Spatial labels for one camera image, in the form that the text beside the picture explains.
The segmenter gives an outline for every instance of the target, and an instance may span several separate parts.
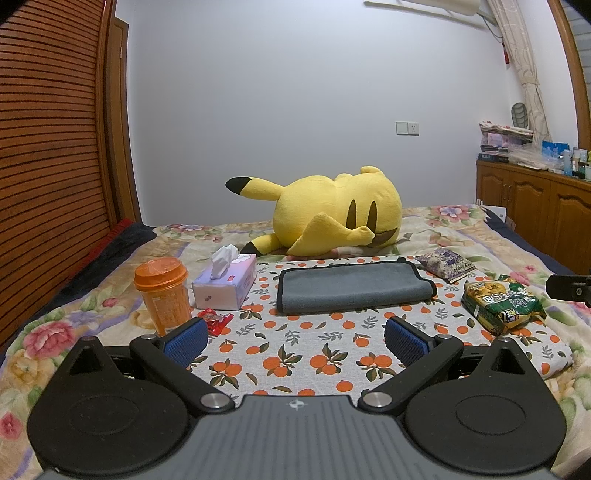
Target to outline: snack bag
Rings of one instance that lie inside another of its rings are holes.
[[[472,262],[445,248],[438,248],[429,254],[418,255],[414,259],[425,270],[444,279],[448,283],[454,283],[476,269]]]
[[[533,316],[546,318],[540,301],[506,275],[496,281],[466,282],[462,305],[493,335],[503,335]]]

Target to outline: wall outlet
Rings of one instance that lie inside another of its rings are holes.
[[[408,134],[409,135],[418,135],[418,124],[415,123],[408,123]]]

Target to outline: blue gripper pad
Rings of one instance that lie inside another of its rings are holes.
[[[384,326],[386,347],[405,367],[412,365],[423,355],[427,355],[430,350],[429,344],[412,332],[415,328],[410,325],[409,327],[405,328],[391,318]]]
[[[207,322],[198,318],[191,319],[163,337],[164,354],[186,368],[203,352],[208,335]]]

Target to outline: wooden door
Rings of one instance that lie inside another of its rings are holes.
[[[506,207],[507,174],[508,172],[495,166],[478,165],[476,197],[484,205]]]
[[[127,33],[129,25],[115,17],[109,29],[106,64],[106,118],[111,185],[117,220],[141,222],[127,123]]]
[[[112,11],[112,0],[29,0],[0,26],[0,344],[116,224],[103,115]]]
[[[545,251],[545,230],[552,182],[535,173],[508,172],[507,216],[515,231],[538,250]]]
[[[547,253],[586,275],[591,267],[591,192],[553,182],[550,195]]]

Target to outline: green snack package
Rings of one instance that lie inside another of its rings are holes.
[[[506,275],[496,281],[466,282],[462,305],[493,335],[503,335],[533,316],[546,318],[540,301]]]

